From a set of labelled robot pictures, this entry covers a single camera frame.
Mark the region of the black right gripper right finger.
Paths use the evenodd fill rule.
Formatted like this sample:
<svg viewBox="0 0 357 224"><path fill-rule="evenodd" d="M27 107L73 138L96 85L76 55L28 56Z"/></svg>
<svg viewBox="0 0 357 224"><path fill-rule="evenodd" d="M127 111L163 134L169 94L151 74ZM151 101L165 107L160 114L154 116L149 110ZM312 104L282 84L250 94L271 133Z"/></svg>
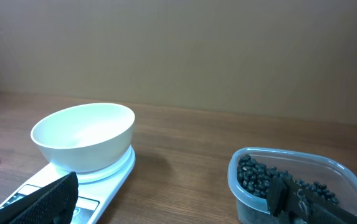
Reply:
<svg viewBox="0 0 357 224"><path fill-rule="evenodd" d="M357 224L356 215L293 179L273 178L266 200L267 210L279 223Z"/></svg>

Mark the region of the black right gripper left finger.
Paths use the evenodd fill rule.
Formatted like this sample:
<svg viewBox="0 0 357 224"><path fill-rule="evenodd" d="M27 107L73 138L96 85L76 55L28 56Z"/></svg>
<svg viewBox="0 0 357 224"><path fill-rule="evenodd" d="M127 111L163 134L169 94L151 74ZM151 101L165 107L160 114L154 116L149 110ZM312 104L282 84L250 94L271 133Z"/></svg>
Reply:
<svg viewBox="0 0 357 224"><path fill-rule="evenodd" d="M75 172L0 209L0 224L70 224L78 200Z"/></svg>

